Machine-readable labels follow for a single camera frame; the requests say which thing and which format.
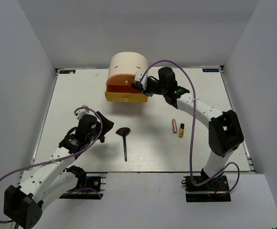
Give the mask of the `orange top drawer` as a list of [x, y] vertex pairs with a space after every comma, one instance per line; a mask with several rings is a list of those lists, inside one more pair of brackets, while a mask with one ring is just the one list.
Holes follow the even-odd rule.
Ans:
[[115, 74], [108, 77], [106, 85], [117, 85], [117, 86], [131, 86], [135, 84], [135, 75], [134, 74]]

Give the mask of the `yellow drawer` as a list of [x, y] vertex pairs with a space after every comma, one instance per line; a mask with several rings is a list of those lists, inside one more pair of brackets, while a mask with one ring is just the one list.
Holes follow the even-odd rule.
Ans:
[[134, 88], [122, 85], [107, 85], [105, 97], [108, 102], [146, 103], [148, 97]]

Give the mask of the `cream round drawer organizer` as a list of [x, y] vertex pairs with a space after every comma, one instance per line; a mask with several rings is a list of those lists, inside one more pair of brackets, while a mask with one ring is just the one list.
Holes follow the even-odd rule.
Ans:
[[147, 59], [136, 52], [120, 52], [115, 54], [109, 65], [108, 77], [115, 74], [134, 74], [144, 72], [149, 66]]

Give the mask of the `rose gold lipstick tube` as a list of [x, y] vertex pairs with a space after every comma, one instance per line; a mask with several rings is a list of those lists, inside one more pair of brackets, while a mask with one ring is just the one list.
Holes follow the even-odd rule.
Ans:
[[172, 119], [171, 122], [172, 122], [172, 131], [174, 134], [176, 134], [178, 132], [176, 120]]

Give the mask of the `black gold nail polish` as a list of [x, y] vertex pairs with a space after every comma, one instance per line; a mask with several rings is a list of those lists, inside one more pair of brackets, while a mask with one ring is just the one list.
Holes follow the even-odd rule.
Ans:
[[179, 138], [183, 138], [184, 136], [184, 127], [185, 127], [185, 124], [181, 123], [179, 128]]

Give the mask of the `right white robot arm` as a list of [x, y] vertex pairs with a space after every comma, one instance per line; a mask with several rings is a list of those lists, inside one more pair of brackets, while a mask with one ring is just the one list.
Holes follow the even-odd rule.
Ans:
[[132, 88], [152, 97], [162, 95], [169, 105], [193, 117], [192, 126], [199, 121], [208, 129], [208, 144], [211, 149], [206, 165], [201, 170], [200, 182], [191, 178], [191, 183], [207, 190], [219, 184], [218, 177], [229, 166], [228, 159], [243, 143], [244, 136], [236, 112], [221, 111], [198, 99], [194, 90], [178, 85], [170, 67], [158, 70], [158, 78], [136, 72]]

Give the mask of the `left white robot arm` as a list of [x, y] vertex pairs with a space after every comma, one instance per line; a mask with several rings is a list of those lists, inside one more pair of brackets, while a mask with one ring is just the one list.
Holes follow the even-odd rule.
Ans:
[[24, 229], [33, 228], [43, 210], [67, 192], [79, 192], [86, 188], [86, 172], [73, 163], [78, 152], [95, 140], [101, 143], [114, 123], [100, 112], [91, 115], [77, 112], [78, 125], [71, 128], [50, 157], [50, 163], [39, 167], [17, 187], [11, 185], [4, 193], [6, 216]]

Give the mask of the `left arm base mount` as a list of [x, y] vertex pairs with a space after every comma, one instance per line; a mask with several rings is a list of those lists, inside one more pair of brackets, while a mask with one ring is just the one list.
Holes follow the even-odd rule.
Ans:
[[60, 196], [60, 199], [100, 200], [106, 189], [107, 173], [88, 173], [85, 183], [77, 184]]

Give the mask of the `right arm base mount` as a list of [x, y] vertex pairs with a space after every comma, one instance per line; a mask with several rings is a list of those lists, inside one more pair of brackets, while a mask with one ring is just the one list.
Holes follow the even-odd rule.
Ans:
[[230, 190], [226, 176], [221, 176], [199, 187], [192, 184], [190, 176], [186, 176], [181, 184], [185, 188], [186, 202], [231, 202], [230, 194], [226, 194]]

